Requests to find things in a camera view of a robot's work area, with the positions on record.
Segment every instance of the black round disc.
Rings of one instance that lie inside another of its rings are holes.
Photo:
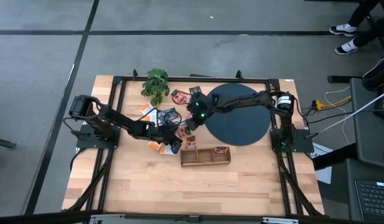
[[[213,89],[212,94],[222,96],[242,96],[256,93],[250,87],[237,83],[227,83]],[[247,146],[260,140],[268,131],[271,121],[269,110],[262,106],[238,108],[229,113],[215,113],[205,125],[217,139],[234,146]]]

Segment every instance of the keyboard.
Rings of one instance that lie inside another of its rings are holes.
[[[363,221],[373,221],[374,216],[384,218],[384,183],[356,180],[355,185]]]

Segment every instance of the black pants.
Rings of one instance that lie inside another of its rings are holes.
[[[359,7],[352,14],[351,20],[348,24],[354,27],[358,27],[369,12],[374,9],[374,7],[379,3],[379,0],[364,0],[360,3]],[[375,26],[371,30],[366,31],[362,34],[359,34],[354,39],[354,44],[357,47],[363,47],[370,41],[376,39],[377,37],[384,36],[384,18],[376,22]]]

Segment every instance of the white cable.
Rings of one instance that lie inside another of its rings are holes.
[[[373,69],[376,68],[376,67],[380,64],[380,62],[382,62],[382,61],[384,61],[384,58],[381,59],[381,60],[379,60],[379,61],[377,62],[377,64],[376,64],[376,66],[374,66],[372,69],[370,69],[370,71],[366,72],[366,74],[364,74],[364,75],[362,76],[362,78],[364,78],[365,75],[367,75],[369,72],[373,71]]]
[[[370,104],[376,102],[378,99],[380,99],[380,98],[383,97],[383,96],[384,96],[384,93],[383,93],[382,95],[380,95],[379,97],[375,98],[374,100],[370,101],[370,102],[369,102],[368,104],[366,104],[365,106],[361,107],[359,110],[355,111],[353,114],[351,114],[351,115],[347,116],[346,118],[344,118],[344,119],[342,119],[342,120],[340,120],[340,121],[338,121],[338,122],[336,122],[336,123],[334,123],[334,124],[328,126],[328,127],[325,128],[325,129],[323,129],[322,131],[319,132],[319,134],[320,134],[320,133],[323,133],[324,131],[327,131],[328,129],[334,127],[335,125],[337,125],[337,124],[339,124],[339,123],[345,121],[346,119],[352,117],[353,115],[355,115],[355,114],[361,112],[361,111],[362,111],[363,109],[365,109],[368,105],[370,105]]]
[[[329,93],[333,93],[333,92],[325,92],[325,93],[324,93],[324,99],[325,99],[330,105],[332,105],[333,107],[342,110],[344,113],[347,113],[346,110],[344,110],[344,109],[342,109],[342,108],[340,108],[340,107],[337,107],[336,105],[330,103],[330,101],[326,98],[326,94],[329,94]],[[345,123],[346,123],[346,122],[347,122],[347,120],[345,120],[344,123],[342,124],[341,130],[342,130],[342,134],[344,134],[345,140],[347,140],[347,143],[350,144],[350,143],[349,143],[349,140],[348,140],[348,137],[347,137],[347,134],[345,133],[345,129],[344,129],[344,126],[345,126]]]

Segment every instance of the person's leg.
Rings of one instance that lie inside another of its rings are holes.
[[[366,16],[368,16],[369,12],[376,7],[378,4],[378,0],[364,0],[362,1],[358,8],[356,8],[355,12],[352,14],[351,19],[348,24],[353,27],[359,27],[359,25],[363,22]]]
[[[377,37],[383,37],[383,36],[384,36],[384,18],[377,21],[371,30],[366,31],[360,34],[355,39],[351,40],[350,42],[347,42],[346,44],[343,44],[342,46],[337,47],[336,49],[334,49],[334,52],[339,55],[349,54],[354,51],[357,51],[359,47],[363,47],[364,45],[376,39]]]
[[[362,1],[355,12],[352,14],[351,19],[347,24],[330,27],[330,33],[334,35],[344,35],[346,37],[353,37],[356,33],[358,26],[363,22],[365,17],[371,10],[379,3],[379,0],[364,0]]]

